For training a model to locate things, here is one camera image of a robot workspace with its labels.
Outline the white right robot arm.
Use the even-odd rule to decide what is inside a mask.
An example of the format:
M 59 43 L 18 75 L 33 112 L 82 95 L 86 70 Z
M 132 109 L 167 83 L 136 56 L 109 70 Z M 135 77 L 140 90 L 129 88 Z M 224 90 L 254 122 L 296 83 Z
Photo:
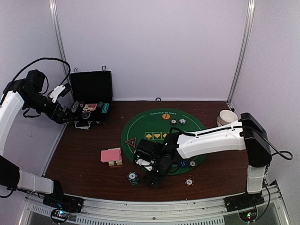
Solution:
M 228 150 L 247 152 L 247 191 L 241 195 L 240 203 L 250 207 L 258 200 L 265 170 L 272 160 L 267 133 L 250 113 L 243 113 L 230 124 L 206 130 L 184 132 L 172 127 L 163 143 L 141 139 L 134 152 L 134 163 L 147 169 L 145 182 L 157 188 L 174 164 Z

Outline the blue round button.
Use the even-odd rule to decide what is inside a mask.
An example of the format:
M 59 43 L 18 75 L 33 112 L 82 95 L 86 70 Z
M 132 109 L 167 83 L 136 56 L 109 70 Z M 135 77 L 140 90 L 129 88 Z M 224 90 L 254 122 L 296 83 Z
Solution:
M 181 168 L 187 167 L 187 166 L 188 166 L 188 161 L 186 161 L 186 160 L 181 160 L 181 161 L 178 163 L 178 166 L 181 167 Z

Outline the dark blue chip stack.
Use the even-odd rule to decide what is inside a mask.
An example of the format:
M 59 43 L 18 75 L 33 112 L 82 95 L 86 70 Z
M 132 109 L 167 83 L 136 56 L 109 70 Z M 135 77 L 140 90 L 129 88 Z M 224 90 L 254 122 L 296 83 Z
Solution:
M 131 185 L 137 185 L 139 183 L 138 175 L 135 172 L 130 172 L 127 175 L 127 179 L 128 179 L 128 181 L 130 182 Z

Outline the brown chip stack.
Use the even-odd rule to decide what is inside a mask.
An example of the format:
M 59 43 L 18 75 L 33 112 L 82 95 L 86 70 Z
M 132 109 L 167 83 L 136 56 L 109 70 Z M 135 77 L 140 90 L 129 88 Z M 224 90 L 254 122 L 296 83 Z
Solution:
M 194 183 L 194 181 L 193 181 L 192 179 L 186 179 L 186 180 L 185 180 L 185 184 L 186 184 L 187 186 L 192 186 L 193 183 Z

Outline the red triangular dealer marker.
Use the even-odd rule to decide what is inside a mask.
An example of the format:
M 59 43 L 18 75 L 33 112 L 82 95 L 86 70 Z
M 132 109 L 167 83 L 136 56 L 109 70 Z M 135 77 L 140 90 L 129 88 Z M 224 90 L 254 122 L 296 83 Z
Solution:
M 136 141 L 137 141 L 137 138 L 135 137 L 135 138 L 126 140 L 125 144 L 128 145 L 128 146 L 131 146 L 131 147 L 135 148 L 136 147 Z

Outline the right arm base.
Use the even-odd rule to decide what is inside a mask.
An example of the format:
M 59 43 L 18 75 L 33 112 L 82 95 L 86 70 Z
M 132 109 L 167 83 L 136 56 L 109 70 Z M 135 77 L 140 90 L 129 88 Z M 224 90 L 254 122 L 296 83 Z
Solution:
M 265 202 L 262 194 L 241 194 L 224 199 L 227 212 L 237 211 L 239 218 L 246 223 L 258 218 L 257 206 Z

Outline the blue white chip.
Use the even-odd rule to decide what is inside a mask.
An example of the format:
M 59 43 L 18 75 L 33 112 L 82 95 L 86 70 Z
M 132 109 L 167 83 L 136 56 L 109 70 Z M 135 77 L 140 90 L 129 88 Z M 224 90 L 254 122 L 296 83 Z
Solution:
M 180 118 L 180 119 L 179 119 L 179 123 L 180 123 L 180 124 L 186 124 L 186 120 L 185 120 L 184 118 Z

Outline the orange round button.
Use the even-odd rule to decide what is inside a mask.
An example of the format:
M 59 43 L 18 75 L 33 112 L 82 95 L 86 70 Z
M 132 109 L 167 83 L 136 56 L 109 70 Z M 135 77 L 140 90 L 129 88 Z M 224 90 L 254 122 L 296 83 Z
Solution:
M 169 120 L 170 119 L 170 114 L 167 114 L 167 113 L 164 113 L 163 115 L 162 115 L 162 118 L 164 119 L 164 120 Z

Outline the pink playing card deck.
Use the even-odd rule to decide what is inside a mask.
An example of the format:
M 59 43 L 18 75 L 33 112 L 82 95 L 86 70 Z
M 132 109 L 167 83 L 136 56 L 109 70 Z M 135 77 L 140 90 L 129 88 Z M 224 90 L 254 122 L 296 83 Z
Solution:
M 101 151 L 100 161 L 103 163 L 111 162 L 111 161 L 120 161 L 120 160 L 121 160 L 121 152 L 119 149 Z

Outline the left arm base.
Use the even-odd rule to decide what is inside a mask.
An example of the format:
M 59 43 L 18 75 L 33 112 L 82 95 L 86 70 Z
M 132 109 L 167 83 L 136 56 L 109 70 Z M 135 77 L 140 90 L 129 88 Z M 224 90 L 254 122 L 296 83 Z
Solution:
M 49 195 L 44 195 L 43 204 L 52 207 L 50 219 L 56 224 L 65 223 L 72 213 L 82 211 L 84 200 L 80 197 L 63 195 L 62 200 L 57 200 Z

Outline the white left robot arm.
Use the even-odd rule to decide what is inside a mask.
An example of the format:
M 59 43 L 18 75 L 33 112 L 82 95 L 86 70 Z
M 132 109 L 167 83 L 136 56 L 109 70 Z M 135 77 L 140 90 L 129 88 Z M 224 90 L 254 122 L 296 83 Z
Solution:
M 42 72 L 31 70 L 26 78 L 13 80 L 4 89 L 0 100 L 0 184 L 12 192 L 18 189 L 44 194 L 57 208 L 63 208 L 68 201 L 59 181 L 25 172 L 3 157 L 8 133 L 20 110 L 28 112 L 34 109 L 38 115 L 45 114 L 58 124 L 75 119 L 71 110 L 62 107 L 57 100 L 71 90 L 71 85 L 61 84 L 49 96 L 45 96 L 42 93 L 44 81 L 45 75 Z

